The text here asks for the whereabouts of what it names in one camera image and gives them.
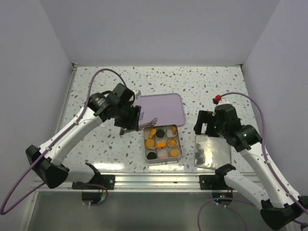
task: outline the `orange object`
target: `orange object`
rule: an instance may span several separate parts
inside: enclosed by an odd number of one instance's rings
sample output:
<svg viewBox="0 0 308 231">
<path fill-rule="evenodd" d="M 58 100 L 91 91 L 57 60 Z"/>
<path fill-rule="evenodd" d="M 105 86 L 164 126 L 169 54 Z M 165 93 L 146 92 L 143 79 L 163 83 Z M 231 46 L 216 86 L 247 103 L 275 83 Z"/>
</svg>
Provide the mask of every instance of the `orange object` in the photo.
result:
<svg viewBox="0 0 308 231">
<path fill-rule="evenodd" d="M 155 146 L 155 141 L 152 140 L 152 139 L 148 139 L 146 142 L 145 142 L 145 146 L 147 148 L 153 148 Z"/>
<path fill-rule="evenodd" d="M 152 129 L 151 131 L 150 131 L 150 134 L 149 134 L 149 139 L 152 139 L 153 138 L 153 135 L 155 135 L 156 134 L 156 129 Z"/>
<path fill-rule="evenodd" d="M 156 148 L 164 148 L 167 146 L 167 143 L 166 142 L 160 142 L 157 144 Z"/>
<path fill-rule="evenodd" d="M 170 152 L 170 155 L 172 157 L 177 157 L 179 155 L 179 152 L 177 149 L 172 149 L 171 152 Z"/>
<path fill-rule="evenodd" d="M 172 133 L 173 133 L 173 135 L 175 135 L 176 133 L 177 133 L 177 128 L 175 127 L 175 126 L 172 126 Z"/>
<path fill-rule="evenodd" d="M 175 146 L 175 145 L 177 145 L 177 141 L 176 141 L 176 139 L 171 139 L 171 140 L 169 140 L 169 144 L 171 145 L 171 146 Z"/>
</svg>

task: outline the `purple cutting board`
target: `purple cutting board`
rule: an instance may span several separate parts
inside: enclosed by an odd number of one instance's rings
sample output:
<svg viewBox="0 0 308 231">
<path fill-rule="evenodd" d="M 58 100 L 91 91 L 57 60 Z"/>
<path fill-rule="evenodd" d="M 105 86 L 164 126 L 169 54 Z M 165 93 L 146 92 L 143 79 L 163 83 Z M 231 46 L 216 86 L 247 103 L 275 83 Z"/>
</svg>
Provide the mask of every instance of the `purple cutting board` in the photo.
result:
<svg viewBox="0 0 308 231">
<path fill-rule="evenodd" d="M 144 95 L 138 98 L 143 119 L 139 124 L 157 118 L 156 126 L 175 124 L 182 126 L 186 122 L 181 96 L 177 93 L 161 95 Z"/>
</svg>

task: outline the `purple tray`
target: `purple tray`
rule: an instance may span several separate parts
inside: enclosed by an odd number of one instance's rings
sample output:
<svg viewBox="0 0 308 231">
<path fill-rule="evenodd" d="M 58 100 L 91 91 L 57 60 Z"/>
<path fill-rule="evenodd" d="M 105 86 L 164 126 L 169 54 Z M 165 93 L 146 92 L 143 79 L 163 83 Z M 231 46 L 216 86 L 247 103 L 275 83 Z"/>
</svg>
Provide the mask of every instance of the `purple tray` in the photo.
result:
<svg viewBox="0 0 308 231">
<path fill-rule="evenodd" d="M 144 95 L 139 97 L 137 105 L 141 106 L 144 124 L 157 118 L 156 126 L 175 124 L 182 126 L 186 122 L 181 96 L 177 93 L 161 95 Z"/>
</svg>

